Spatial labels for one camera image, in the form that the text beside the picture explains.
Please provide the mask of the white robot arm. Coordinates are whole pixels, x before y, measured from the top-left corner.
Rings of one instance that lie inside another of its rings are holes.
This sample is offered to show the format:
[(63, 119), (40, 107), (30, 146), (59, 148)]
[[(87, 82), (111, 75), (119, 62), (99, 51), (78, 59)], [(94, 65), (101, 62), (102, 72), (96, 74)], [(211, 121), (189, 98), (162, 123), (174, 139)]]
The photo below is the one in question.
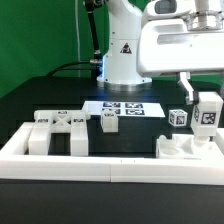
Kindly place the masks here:
[(128, 0), (105, 0), (109, 50), (102, 87), (134, 91), (153, 77), (177, 75), (186, 102), (199, 102), (192, 75), (224, 73), (224, 0), (151, 0), (144, 10)]

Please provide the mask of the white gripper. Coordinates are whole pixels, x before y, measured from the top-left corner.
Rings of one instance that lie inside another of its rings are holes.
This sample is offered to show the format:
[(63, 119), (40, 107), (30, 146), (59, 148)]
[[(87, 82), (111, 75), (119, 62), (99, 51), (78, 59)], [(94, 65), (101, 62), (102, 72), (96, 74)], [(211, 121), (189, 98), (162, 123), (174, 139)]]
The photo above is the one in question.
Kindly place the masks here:
[(142, 77), (179, 73), (187, 105), (199, 102), (191, 73), (224, 71), (224, 31), (188, 31), (182, 19), (155, 20), (142, 29), (136, 67)]

